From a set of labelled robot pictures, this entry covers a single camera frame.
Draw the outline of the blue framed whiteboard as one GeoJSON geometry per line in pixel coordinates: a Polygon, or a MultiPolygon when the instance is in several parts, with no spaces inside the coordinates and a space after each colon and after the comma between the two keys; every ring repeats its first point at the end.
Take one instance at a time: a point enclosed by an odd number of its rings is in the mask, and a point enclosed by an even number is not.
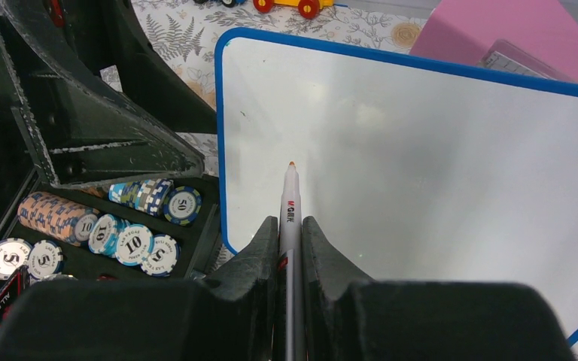
{"type": "Polygon", "coordinates": [[[225,245],[280,210],[377,279],[538,290],[578,347],[578,84],[263,30],[215,48],[225,245]]]}

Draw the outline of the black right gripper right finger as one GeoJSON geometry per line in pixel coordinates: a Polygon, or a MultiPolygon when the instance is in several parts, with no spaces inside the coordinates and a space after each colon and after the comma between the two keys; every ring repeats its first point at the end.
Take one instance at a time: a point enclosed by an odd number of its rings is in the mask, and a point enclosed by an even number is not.
{"type": "Polygon", "coordinates": [[[378,281],[303,221],[309,355],[315,360],[572,360],[555,313],[514,283],[378,281]]]}

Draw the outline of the white orange whiteboard marker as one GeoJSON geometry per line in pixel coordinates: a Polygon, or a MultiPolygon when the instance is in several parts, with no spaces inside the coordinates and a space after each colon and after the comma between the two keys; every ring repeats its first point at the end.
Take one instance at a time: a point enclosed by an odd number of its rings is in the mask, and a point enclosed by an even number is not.
{"type": "Polygon", "coordinates": [[[278,221],[278,265],[274,360],[306,360],[302,267],[302,213],[300,179],[294,162],[284,175],[278,221]]]}

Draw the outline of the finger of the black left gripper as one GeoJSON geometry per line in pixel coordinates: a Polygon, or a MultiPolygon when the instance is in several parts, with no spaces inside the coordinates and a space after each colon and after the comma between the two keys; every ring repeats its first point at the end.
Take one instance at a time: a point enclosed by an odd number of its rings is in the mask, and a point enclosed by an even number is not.
{"type": "Polygon", "coordinates": [[[201,152],[123,92],[115,66],[95,76],[46,1],[0,1],[0,123],[20,132],[43,182],[83,189],[193,178],[201,152]]]}
{"type": "Polygon", "coordinates": [[[124,94],[174,132],[214,134],[215,110],[152,48],[129,1],[46,1],[77,58],[98,76],[115,66],[124,94]]]}

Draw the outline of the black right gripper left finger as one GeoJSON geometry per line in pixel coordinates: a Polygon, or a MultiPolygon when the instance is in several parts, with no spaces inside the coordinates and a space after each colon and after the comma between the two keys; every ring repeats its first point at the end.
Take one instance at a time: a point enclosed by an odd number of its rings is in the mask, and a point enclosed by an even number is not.
{"type": "Polygon", "coordinates": [[[0,360],[266,360],[278,220],[211,275],[45,281],[14,303],[0,360]]]}

